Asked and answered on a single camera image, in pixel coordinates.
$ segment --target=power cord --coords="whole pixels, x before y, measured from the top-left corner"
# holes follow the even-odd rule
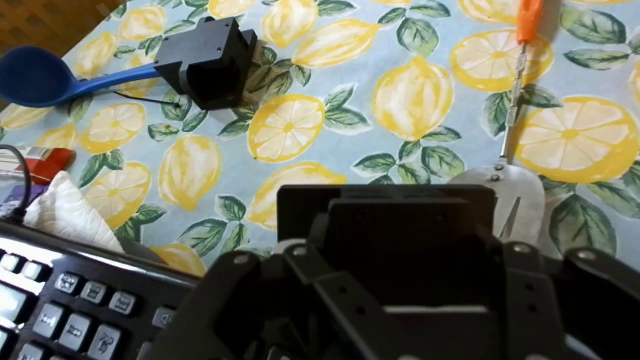
[[[21,179],[23,179],[21,199],[4,219],[12,222],[12,224],[21,224],[23,216],[25,216],[28,202],[32,198],[32,174],[25,166],[25,158],[21,155],[21,152],[15,145],[0,144],[0,150],[12,152],[15,155],[15,159],[20,162]]]

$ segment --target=blue spoon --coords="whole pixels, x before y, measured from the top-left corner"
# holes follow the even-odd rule
[[[155,75],[159,75],[155,68],[146,63],[91,80],[78,80],[58,56],[35,45],[23,45],[0,59],[0,98],[28,107],[47,107],[100,88]]]

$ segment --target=keyboard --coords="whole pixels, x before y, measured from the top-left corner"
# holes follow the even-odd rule
[[[0,358],[141,360],[198,278],[0,222]]]

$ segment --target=table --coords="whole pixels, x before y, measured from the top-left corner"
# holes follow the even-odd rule
[[[130,0],[64,59],[78,75],[152,61],[198,18],[240,15],[263,48],[245,105],[201,111],[161,80],[120,89],[182,107],[83,98],[10,105],[4,141],[67,145],[88,202],[122,241],[201,270],[268,251],[286,182],[440,183],[492,166],[518,48],[499,0]],[[640,8],[546,2],[526,73],[516,159],[544,179],[541,237],[640,268]]]

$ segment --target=lemon pattern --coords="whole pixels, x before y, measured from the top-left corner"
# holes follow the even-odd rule
[[[0,135],[75,150],[72,178],[122,241],[201,276],[268,253],[282,183],[443,183],[489,166],[512,101],[518,0],[130,0],[64,57],[78,78],[149,63],[199,18],[256,29],[241,105],[163,80],[59,107],[7,105]],[[516,163],[546,192],[541,241],[618,253],[640,222],[640,28],[629,0],[563,0],[524,73]]]

